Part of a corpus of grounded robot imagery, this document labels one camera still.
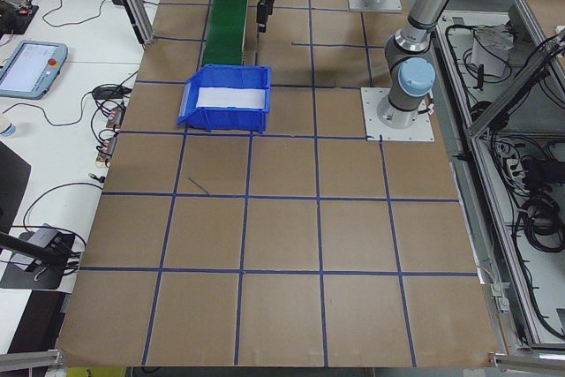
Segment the table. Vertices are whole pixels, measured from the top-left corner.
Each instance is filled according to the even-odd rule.
[[[48,16],[53,23],[80,21],[95,15],[102,0],[63,0],[61,11]],[[159,0],[147,0],[158,3]],[[14,103],[26,102],[42,106],[55,123],[71,122],[79,117],[80,99],[83,94],[100,84],[119,84],[132,76],[139,68],[143,48],[138,44],[123,7],[107,1],[102,15],[85,24],[52,28],[41,20],[41,16],[58,5],[58,0],[36,0],[39,14],[23,35],[0,48],[0,63],[7,59],[20,40],[61,42],[68,46],[69,56],[61,74],[51,89],[38,101],[0,98],[0,110]],[[147,14],[153,21],[156,8],[147,5]],[[0,40],[7,41],[8,36]],[[126,85],[131,87],[133,81]],[[84,101],[84,117],[76,125],[52,127],[38,109],[18,106],[8,112],[8,117],[18,127],[13,139],[2,139],[9,148],[32,165],[32,173],[14,224],[21,224],[29,205],[43,192],[56,185],[70,182],[96,183],[88,173],[105,175],[106,170],[95,165],[94,136],[90,129],[90,117],[96,107],[88,96]],[[103,128],[105,118],[98,114],[94,127]],[[71,186],[48,195],[45,201],[34,208],[30,219],[32,225],[47,222],[54,226],[71,229],[87,239],[94,219],[100,191],[90,186]],[[22,229],[13,229],[17,236]],[[82,250],[80,241],[75,250]],[[0,259],[8,260],[10,253],[4,251]],[[0,274],[4,271],[0,264]],[[65,277],[59,290],[72,292],[75,276]],[[26,306],[30,290],[0,290],[0,354],[6,353],[19,319]]]

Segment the wire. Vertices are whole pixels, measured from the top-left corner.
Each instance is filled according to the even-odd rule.
[[[81,21],[76,21],[76,22],[64,22],[63,24],[52,24],[52,23],[50,23],[49,21],[47,21],[47,17],[48,17],[48,15],[50,15],[51,13],[53,13],[53,12],[55,12],[55,11],[59,11],[60,9],[63,8],[63,0],[59,0],[59,5],[58,5],[56,8],[54,8],[54,9],[52,9],[52,10],[50,10],[50,11],[45,12],[45,13],[41,16],[41,19],[43,20],[43,22],[45,22],[45,24],[47,24],[48,26],[52,26],[52,27],[54,27],[54,28],[60,28],[60,27],[62,27],[62,26],[78,26],[78,25],[80,25],[80,24],[84,24],[85,22],[88,22],[88,21],[91,21],[91,20],[93,20],[93,19],[99,18],[99,17],[102,15],[102,7],[103,7],[104,3],[107,2],[107,1],[109,1],[109,0],[102,0],[102,1],[100,2],[100,5],[98,6],[98,13],[97,13],[96,15],[92,16],[92,17],[89,17],[89,18],[86,18],[86,19],[82,19]]]
[[[516,205],[516,210],[518,211],[518,217],[516,218],[515,209],[512,207],[511,214],[512,214],[512,225],[511,225],[511,238],[513,241],[514,250],[516,252],[516,257],[518,258],[519,266],[522,270],[522,274],[524,276],[524,280],[526,283],[528,296],[531,301],[532,308],[536,317],[538,318],[540,324],[553,336],[560,338],[561,340],[565,340],[565,335],[560,331],[553,328],[546,320],[546,317],[541,313],[539,309],[538,300],[536,298],[534,286],[533,286],[533,277],[531,275],[530,270],[526,266],[526,261],[520,251],[520,246],[518,244],[518,238],[520,235],[519,232],[523,232],[526,236],[528,242],[537,250],[541,252],[550,252],[550,253],[557,253],[562,252],[565,248],[565,240],[564,240],[564,233],[565,233],[565,226],[561,221],[560,217],[558,216],[558,212],[553,209],[552,201],[549,196],[535,192],[530,193],[529,199],[524,201],[522,204],[517,202],[516,194],[512,189],[512,185],[506,180],[506,178],[501,173],[501,164],[499,160],[499,156],[496,154],[495,147],[497,144],[502,145],[512,145],[512,139],[519,139],[521,141],[525,141],[530,143],[532,146],[540,149],[542,154],[546,156],[545,151],[547,147],[542,147],[536,140],[526,137],[526,136],[506,136],[505,139],[500,140],[497,139],[497,132],[491,132],[489,137],[489,151],[491,156],[493,157],[493,164],[494,167],[497,169],[497,172],[501,175],[502,183],[506,188],[506,192],[508,198],[510,199],[510,203],[514,203]],[[544,211],[543,214],[537,213],[537,208],[543,207]],[[549,220],[550,224],[548,225],[538,225],[536,219],[540,219],[540,222],[544,222],[545,220]],[[553,246],[548,246],[542,243],[539,240],[539,236],[549,235],[550,231],[557,231],[558,233],[558,243]]]
[[[12,41],[12,39],[14,38],[14,30],[11,30],[10,35],[8,36],[8,40],[3,41],[2,43],[0,43],[0,47],[5,46],[6,44],[8,44],[10,41]]]
[[[467,87],[467,83],[465,82],[465,78],[463,77],[463,74],[461,73],[461,70],[459,69],[459,65],[457,64],[457,54],[456,54],[456,50],[453,47],[453,44],[451,43],[451,40],[449,38],[450,33],[452,30],[455,29],[465,29],[465,30],[472,30],[472,26],[461,26],[458,24],[454,24],[452,26],[448,26],[445,29],[445,38],[446,41],[448,42],[448,48],[449,48],[449,53],[451,54],[451,59],[453,60],[453,65],[456,68],[456,73],[457,73],[457,77],[459,77],[459,81],[461,82],[461,86],[463,87],[464,93],[465,93],[465,101],[467,103],[467,108],[469,110],[471,110],[471,101],[470,99],[472,99],[475,104],[478,103],[478,99],[473,95],[473,93],[471,93],[471,90],[469,90],[469,88]]]
[[[63,185],[56,185],[55,187],[52,187],[52,188],[48,189],[46,192],[44,192],[43,194],[41,194],[41,195],[40,195],[36,200],[34,200],[34,201],[32,202],[32,204],[27,208],[27,210],[26,210],[26,212],[24,213],[24,216],[23,216],[23,218],[22,218],[22,224],[23,224],[24,229],[26,229],[26,231],[30,231],[30,230],[28,229],[27,225],[26,225],[27,218],[29,217],[29,215],[30,215],[32,209],[35,207],[35,205],[37,205],[37,203],[38,203],[41,199],[43,199],[43,198],[44,198],[45,196],[47,196],[48,194],[54,192],[55,190],[59,190],[59,189],[62,189],[62,188],[64,188],[64,187],[70,187],[70,186],[72,186],[72,185],[89,185],[89,186],[91,186],[91,187],[95,187],[95,188],[97,188],[97,189],[102,190],[102,187],[100,187],[99,185],[95,185],[95,184],[93,184],[93,183],[83,183],[83,182],[78,182],[78,183],[65,183],[65,184],[63,184]]]
[[[23,102],[15,103],[15,104],[11,105],[10,108],[5,109],[5,110],[3,111],[3,114],[5,114],[6,112],[9,112],[10,110],[16,108],[17,106],[27,106],[27,107],[29,107],[29,108],[36,108],[36,109],[39,109],[39,110],[42,112],[43,117],[45,118],[45,121],[47,121],[47,123],[48,123],[49,125],[53,126],[53,127],[65,127],[65,126],[68,126],[68,125],[75,125],[75,124],[78,124],[80,121],[82,121],[82,118],[83,118],[83,116],[84,116],[84,114],[85,114],[85,103],[84,103],[84,101],[85,101],[85,99],[87,98],[87,96],[88,96],[89,94],[90,94],[90,92],[84,93],[84,94],[82,95],[82,98],[80,99],[80,116],[79,116],[77,119],[75,119],[74,121],[71,121],[71,122],[69,122],[69,123],[60,123],[60,124],[54,123],[53,121],[51,121],[51,120],[49,119],[49,117],[47,116],[47,112],[45,111],[44,108],[42,108],[42,107],[39,106],[39,105],[33,105],[32,103],[23,103]]]

